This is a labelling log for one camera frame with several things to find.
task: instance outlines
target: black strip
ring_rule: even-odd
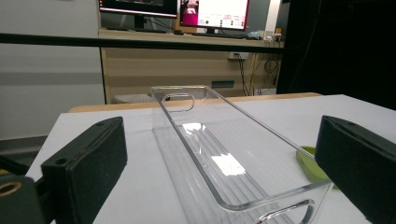
[[[120,39],[64,37],[64,36],[50,36],[50,35],[16,35],[16,34],[1,34],[1,33],[0,33],[0,43],[93,47],[93,48],[243,51],[243,52],[258,52],[258,53],[285,53],[292,50],[292,49],[267,48],[267,47],[175,43],[175,42],[165,42],[165,41],[120,40]]]

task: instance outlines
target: monitor stand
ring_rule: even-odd
[[[134,29],[133,30],[135,30],[136,32],[166,34],[166,31],[145,28],[145,21],[146,21],[146,19],[142,15],[134,16]]]

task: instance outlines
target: white wall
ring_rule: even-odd
[[[96,0],[1,0],[0,33],[97,37]],[[47,135],[61,113],[105,102],[98,48],[0,44],[0,140]]]
[[[272,31],[275,33],[277,14],[279,12],[281,0],[271,0],[268,8],[268,17],[265,24],[266,31]]]

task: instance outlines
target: keyboard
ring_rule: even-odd
[[[225,34],[208,34],[208,33],[192,33],[197,36],[208,36],[208,37],[220,37],[220,38],[232,38],[232,39],[243,39],[245,35],[225,35]]]

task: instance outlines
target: white table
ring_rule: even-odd
[[[300,146],[316,145],[322,115],[355,122],[396,143],[396,111],[345,95],[236,104]],[[95,122],[116,116],[124,118],[128,165],[94,223],[186,223],[151,131],[150,108],[62,114],[27,175],[37,180],[44,160]],[[320,224],[369,223],[338,189],[323,206]]]

